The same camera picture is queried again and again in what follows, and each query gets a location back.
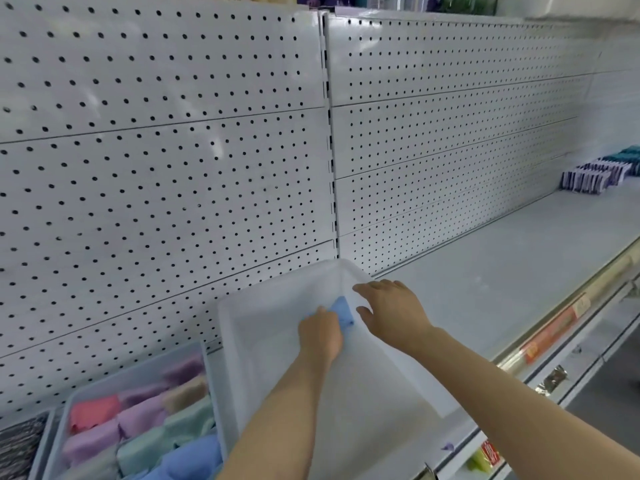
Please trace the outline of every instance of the left hand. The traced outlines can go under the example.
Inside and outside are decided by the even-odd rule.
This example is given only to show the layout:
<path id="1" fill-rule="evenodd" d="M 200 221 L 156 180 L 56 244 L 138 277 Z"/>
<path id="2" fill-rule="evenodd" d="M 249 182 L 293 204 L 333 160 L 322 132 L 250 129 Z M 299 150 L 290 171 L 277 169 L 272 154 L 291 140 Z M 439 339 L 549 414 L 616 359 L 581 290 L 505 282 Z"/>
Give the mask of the left hand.
<path id="1" fill-rule="evenodd" d="M 316 313 L 302 320 L 298 325 L 300 355 L 320 360 L 328 370 L 342 350 L 342 331 L 338 314 L 318 306 Z"/>

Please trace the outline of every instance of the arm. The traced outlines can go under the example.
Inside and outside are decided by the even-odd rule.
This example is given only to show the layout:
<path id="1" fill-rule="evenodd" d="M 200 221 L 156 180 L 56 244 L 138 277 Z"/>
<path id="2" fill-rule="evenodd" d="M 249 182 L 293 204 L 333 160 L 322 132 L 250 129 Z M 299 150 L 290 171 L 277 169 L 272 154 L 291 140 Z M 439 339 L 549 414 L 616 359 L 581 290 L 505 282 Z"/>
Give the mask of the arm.
<path id="1" fill-rule="evenodd" d="M 318 308 L 298 326 L 300 354 L 254 414 L 218 480 L 304 480 L 320 392 L 342 348 L 338 316 Z"/>
<path id="2" fill-rule="evenodd" d="M 410 355 L 458 400 L 520 480 L 640 478 L 640 458 L 429 322 L 401 282 L 353 288 L 369 330 Z"/>

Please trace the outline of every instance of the light blue plastic bin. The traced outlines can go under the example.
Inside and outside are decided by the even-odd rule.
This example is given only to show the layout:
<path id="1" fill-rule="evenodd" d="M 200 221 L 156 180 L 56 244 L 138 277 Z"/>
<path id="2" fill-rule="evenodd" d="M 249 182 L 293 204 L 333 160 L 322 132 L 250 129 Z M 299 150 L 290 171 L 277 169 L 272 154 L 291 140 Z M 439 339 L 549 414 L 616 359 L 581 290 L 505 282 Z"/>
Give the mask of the light blue plastic bin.
<path id="1" fill-rule="evenodd" d="M 55 429 L 53 427 L 54 419 L 56 416 L 56 412 L 54 409 L 45 409 L 36 414 L 29 413 L 28 415 L 20 415 L 8 418 L 6 421 L 2 421 L 0 423 L 0 433 L 6 428 L 11 428 L 16 424 L 20 424 L 21 422 L 28 421 L 29 419 L 33 419 L 41 414 L 47 415 L 47 422 L 45 423 L 44 430 L 42 432 L 42 437 L 40 439 L 40 444 L 38 445 L 38 449 L 36 450 L 36 456 L 33 457 L 33 462 L 31 463 L 31 469 L 29 470 L 29 476 L 27 480 L 40 480 L 42 478 L 42 471 L 45 468 L 47 457 L 51 450 L 51 444 L 53 442 L 53 437 L 55 435 Z"/>
<path id="2" fill-rule="evenodd" d="M 69 437 L 69 412 L 71 407 L 76 403 L 83 401 L 89 401 L 91 399 L 98 399 L 107 395 L 116 394 L 127 389 L 132 389 L 154 382 L 161 381 L 163 379 L 162 373 L 172 365 L 181 362 L 188 357 L 200 352 L 202 354 L 202 360 L 205 366 L 205 373 L 207 375 L 207 383 L 209 385 L 209 394 L 211 395 L 211 402 L 213 404 L 213 414 L 216 418 L 216 430 L 218 433 L 218 439 L 220 441 L 220 447 L 222 450 L 222 459 L 227 459 L 227 445 L 225 443 L 225 435 L 223 434 L 223 427 L 220 421 L 220 414 L 218 409 L 218 402 L 216 400 L 214 377 L 211 373 L 211 365 L 207 360 L 206 350 L 204 344 L 201 342 L 188 344 L 175 348 L 162 355 L 149 358 L 144 362 L 137 363 L 131 367 L 123 369 L 116 374 L 101 379 L 93 384 L 89 384 L 81 389 L 78 389 L 75 393 L 69 396 L 65 405 L 62 418 L 60 419 L 60 425 L 56 434 L 56 439 L 51 448 L 51 454 L 47 462 L 47 467 L 44 471 L 43 480 L 55 480 L 68 468 L 67 462 L 62 457 L 62 446 Z"/>

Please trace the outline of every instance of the gray floor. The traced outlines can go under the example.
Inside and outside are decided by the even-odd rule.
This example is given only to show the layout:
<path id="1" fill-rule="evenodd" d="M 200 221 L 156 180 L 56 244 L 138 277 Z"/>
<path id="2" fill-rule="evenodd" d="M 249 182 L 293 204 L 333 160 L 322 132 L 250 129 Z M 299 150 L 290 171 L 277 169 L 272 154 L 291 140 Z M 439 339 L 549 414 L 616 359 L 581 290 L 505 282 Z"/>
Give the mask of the gray floor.
<path id="1" fill-rule="evenodd" d="M 640 328 L 584 387 L 567 410 L 640 455 Z M 508 480 L 516 480 L 511 473 Z"/>

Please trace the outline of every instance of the forearm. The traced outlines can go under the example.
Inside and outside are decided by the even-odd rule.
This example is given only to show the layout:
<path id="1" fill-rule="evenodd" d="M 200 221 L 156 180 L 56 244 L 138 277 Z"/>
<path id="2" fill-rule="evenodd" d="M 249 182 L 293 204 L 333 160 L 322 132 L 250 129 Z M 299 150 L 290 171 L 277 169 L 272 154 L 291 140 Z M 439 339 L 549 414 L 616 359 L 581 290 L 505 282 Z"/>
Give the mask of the forearm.
<path id="1" fill-rule="evenodd" d="M 414 354 L 476 421 L 520 480 L 640 477 L 640 458 L 433 328 Z"/>
<path id="2" fill-rule="evenodd" d="M 300 354 L 249 421 L 220 480 L 304 480 L 327 366 Z"/>

